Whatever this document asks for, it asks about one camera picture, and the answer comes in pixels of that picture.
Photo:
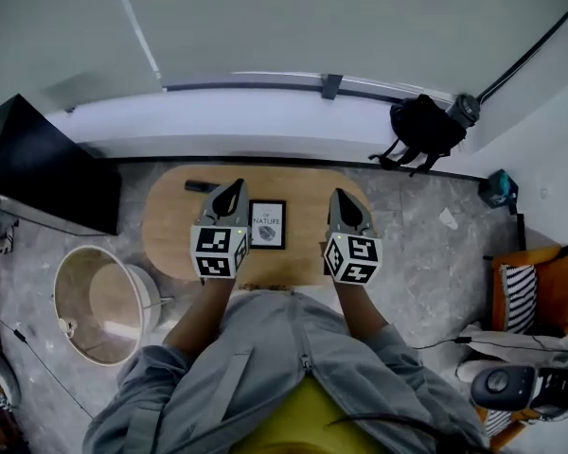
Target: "white cube with markers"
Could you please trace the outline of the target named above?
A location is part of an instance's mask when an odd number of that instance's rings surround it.
[[[233,279],[248,254],[248,227],[193,225],[189,244],[199,277]]]
[[[382,265],[382,241],[375,237],[333,232],[324,251],[337,283],[367,285]]]

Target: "framed picture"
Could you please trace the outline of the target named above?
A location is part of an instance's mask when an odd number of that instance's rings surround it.
[[[286,202],[250,201],[250,248],[286,249]]]

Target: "forearm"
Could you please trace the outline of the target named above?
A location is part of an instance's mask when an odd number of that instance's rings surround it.
[[[349,334],[358,340],[367,340],[389,323],[368,297],[364,287],[334,283],[345,316]]]
[[[219,333],[234,279],[208,279],[202,293],[164,338],[164,344],[199,356]]]

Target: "black picture frame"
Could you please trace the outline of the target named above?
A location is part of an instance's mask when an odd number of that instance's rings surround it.
[[[282,224],[281,224],[281,236],[280,236],[280,244],[271,246],[269,244],[253,244],[254,235],[253,232],[253,218],[255,212],[255,206],[258,204],[274,204],[274,205],[281,205],[282,206]],[[286,249],[286,201],[262,201],[262,200],[252,200],[250,201],[250,210],[248,214],[248,226],[250,227],[251,231],[251,238],[250,238],[250,249],[267,249],[273,251],[282,251]]]

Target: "patterned cushion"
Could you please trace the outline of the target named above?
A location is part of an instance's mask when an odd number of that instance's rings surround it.
[[[501,266],[506,296],[506,331],[524,333],[534,323],[537,310],[537,272],[534,266]]]
[[[507,426],[512,424],[511,413],[501,410],[489,410],[486,417],[486,422],[484,423],[484,430],[486,435],[491,439],[503,432]]]

